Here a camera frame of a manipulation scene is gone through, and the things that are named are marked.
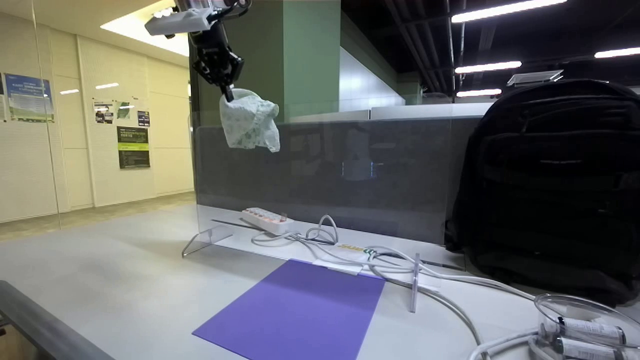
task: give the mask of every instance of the power strip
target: power strip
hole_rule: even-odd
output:
[[[257,227],[274,235],[283,235],[290,232],[294,220],[283,215],[278,215],[265,209],[248,208],[242,210],[243,219]]]

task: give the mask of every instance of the white table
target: white table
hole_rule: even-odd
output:
[[[191,332],[283,260],[220,246],[181,258],[198,232],[197,216],[196,206],[182,206],[4,241],[0,280],[117,360],[243,359]],[[211,213],[201,210],[200,216],[206,222]],[[243,229],[234,237],[248,243],[254,234]],[[390,241],[386,245],[418,249],[428,259],[448,256],[416,241],[357,231],[340,236],[356,245]],[[465,309],[484,341],[536,325],[533,304],[514,295],[451,281],[443,281],[440,291]],[[424,296],[417,312],[409,313],[409,299],[409,290],[385,285],[358,359],[466,359],[475,344],[460,319]],[[528,358],[526,347],[494,357]]]

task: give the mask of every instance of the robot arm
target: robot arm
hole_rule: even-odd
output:
[[[234,96],[231,87],[240,76],[244,59],[231,51],[223,19],[240,17],[249,10],[252,0],[177,0],[169,16],[154,17],[145,24],[150,35],[168,38],[189,33],[196,48],[193,68],[208,83],[216,85],[228,102]]]

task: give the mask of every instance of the purple sheet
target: purple sheet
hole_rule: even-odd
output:
[[[355,360],[384,283],[289,260],[193,334],[251,360]]]

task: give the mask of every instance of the white patterned cloth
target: white patterned cloth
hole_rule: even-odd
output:
[[[275,119],[280,108],[271,101],[262,100],[255,92],[232,89],[234,100],[220,98],[220,119],[229,147],[253,149],[266,147],[280,151],[280,133]]]

